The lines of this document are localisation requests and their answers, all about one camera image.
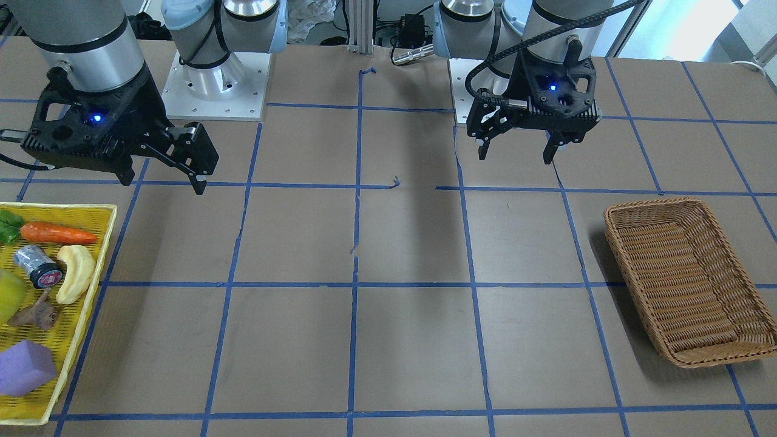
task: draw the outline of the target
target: table surface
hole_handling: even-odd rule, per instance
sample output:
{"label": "table surface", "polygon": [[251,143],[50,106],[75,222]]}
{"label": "table surface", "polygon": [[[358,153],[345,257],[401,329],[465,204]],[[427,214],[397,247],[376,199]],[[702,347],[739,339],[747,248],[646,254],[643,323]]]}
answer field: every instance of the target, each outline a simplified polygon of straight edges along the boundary
{"label": "table surface", "polygon": [[[174,46],[141,46],[163,86]],[[2,201],[119,218],[51,422],[0,434],[777,435],[777,358],[659,358],[602,218],[703,199],[777,313],[777,96],[759,74],[596,59],[607,115],[545,166],[541,131],[480,162],[446,61],[387,57],[289,46],[263,123],[204,123],[221,161],[202,196],[155,160],[130,187],[3,166]],[[0,127],[29,127],[45,71],[29,40],[0,41]]]}

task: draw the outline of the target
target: white cable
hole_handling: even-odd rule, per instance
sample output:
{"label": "white cable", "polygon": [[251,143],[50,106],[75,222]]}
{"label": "white cable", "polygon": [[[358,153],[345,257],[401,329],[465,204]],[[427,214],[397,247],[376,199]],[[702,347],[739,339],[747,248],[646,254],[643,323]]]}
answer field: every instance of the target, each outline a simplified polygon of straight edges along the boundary
{"label": "white cable", "polygon": [[734,64],[734,65],[749,65],[751,67],[755,67],[756,70],[760,71],[761,74],[763,74],[764,77],[766,77],[766,70],[764,70],[763,67],[761,67],[760,65],[756,64],[755,62],[750,62],[750,61],[734,61],[734,62],[731,62],[731,64]]}

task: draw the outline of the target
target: green fruit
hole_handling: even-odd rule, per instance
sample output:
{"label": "green fruit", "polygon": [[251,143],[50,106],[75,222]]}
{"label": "green fruit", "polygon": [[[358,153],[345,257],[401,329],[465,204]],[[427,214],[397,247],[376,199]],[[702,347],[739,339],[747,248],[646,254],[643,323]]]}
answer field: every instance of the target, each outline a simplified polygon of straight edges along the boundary
{"label": "green fruit", "polygon": [[24,302],[27,282],[0,268],[0,324],[5,324]]}

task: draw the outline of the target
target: can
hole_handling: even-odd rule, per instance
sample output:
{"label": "can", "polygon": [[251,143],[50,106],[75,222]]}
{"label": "can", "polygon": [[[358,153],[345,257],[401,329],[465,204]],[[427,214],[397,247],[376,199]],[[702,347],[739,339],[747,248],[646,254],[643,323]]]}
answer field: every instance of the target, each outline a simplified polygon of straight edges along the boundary
{"label": "can", "polygon": [[62,270],[57,263],[34,244],[17,250],[13,262],[27,273],[35,288],[53,287],[62,279]]}

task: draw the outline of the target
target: white mounting plate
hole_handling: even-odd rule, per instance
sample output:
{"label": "white mounting plate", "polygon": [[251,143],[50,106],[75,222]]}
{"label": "white mounting plate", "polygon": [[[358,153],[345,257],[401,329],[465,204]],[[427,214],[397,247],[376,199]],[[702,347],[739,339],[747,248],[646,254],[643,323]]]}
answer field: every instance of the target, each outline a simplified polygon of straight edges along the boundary
{"label": "white mounting plate", "polygon": [[[467,89],[464,87],[464,79],[481,62],[477,59],[448,59],[448,71],[451,73],[451,95],[456,108],[456,124],[467,124],[467,115],[469,114],[469,108],[472,107],[474,98],[467,93]],[[507,79],[502,79],[485,70],[472,80],[472,88],[478,89],[482,87],[489,88],[496,94],[501,94],[507,88]]]}
{"label": "white mounting plate", "polygon": [[167,117],[174,120],[261,121],[267,80],[270,77],[270,54],[235,53],[246,68],[249,82],[240,94],[226,100],[202,100],[189,91],[188,78],[178,62],[172,60],[170,73],[162,91]]}

